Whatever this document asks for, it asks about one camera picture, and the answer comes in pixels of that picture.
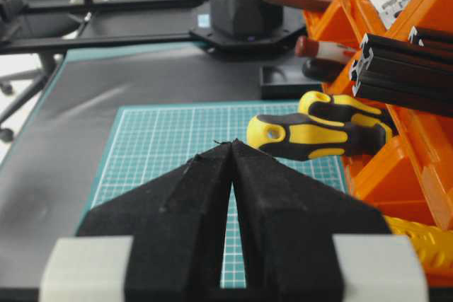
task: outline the green cutting mat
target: green cutting mat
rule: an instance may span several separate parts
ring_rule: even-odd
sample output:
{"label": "green cutting mat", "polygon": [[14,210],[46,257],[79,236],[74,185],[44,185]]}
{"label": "green cutting mat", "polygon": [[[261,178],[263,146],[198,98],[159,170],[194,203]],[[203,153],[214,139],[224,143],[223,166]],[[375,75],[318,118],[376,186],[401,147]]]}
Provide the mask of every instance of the green cutting mat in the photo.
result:
{"label": "green cutting mat", "polygon": [[[184,164],[215,141],[246,140],[248,121],[258,114],[286,115],[297,102],[236,102],[152,105],[118,110],[108,145],[93,183],[87,209]],[[339,157],[297,162],[289,167],[345,191]],[[245,287],[236,200],[231,195],[222,270],[222,287]]]}

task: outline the orange storage bin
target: orange storage bin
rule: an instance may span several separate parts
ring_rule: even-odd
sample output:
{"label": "orange storage bin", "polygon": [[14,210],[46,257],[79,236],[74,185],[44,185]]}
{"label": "orange storage bin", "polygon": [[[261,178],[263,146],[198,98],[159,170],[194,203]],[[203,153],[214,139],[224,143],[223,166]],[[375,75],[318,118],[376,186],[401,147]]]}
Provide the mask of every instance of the orange storage bin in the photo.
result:
{"label": "orange storage bin", "polygon": [[[358,48],[365,33],[407,41],[413,26],[453,32],[452,4],[411,0],[388,31],[369,0],[334,0],[325,13],[305,11],[304,17],[312,38]],[[352,95],[351,63],[333,83],[323,85],[324,92]],[[398,136],[374,157],[343,157],[350,194],[389,216],[453,229],[453,119],[387,107]]]}

